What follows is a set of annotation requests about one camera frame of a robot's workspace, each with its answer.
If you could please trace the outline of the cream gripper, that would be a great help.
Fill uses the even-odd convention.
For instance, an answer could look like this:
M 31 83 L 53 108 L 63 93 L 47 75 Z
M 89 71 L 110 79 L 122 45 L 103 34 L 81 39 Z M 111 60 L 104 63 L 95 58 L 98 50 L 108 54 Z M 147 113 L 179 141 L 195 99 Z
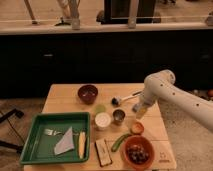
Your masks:
M 136 118 L 141 119 L 148 111 L 148 106 L 146 104 L 136 105 Z

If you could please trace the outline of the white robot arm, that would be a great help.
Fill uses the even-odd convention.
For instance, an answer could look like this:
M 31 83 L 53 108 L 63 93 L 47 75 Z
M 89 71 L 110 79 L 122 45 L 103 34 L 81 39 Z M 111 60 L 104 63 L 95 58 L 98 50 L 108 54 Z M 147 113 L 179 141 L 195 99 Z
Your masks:
M 171 102 L 188 113 L 194 120 L 213 132 L 213 102 L 192 95 L 177 88 L 175 74 L 162 70 L 144 79 L 144 89 L 139 96 L 137 111 L 151 107 L 158 98 Z

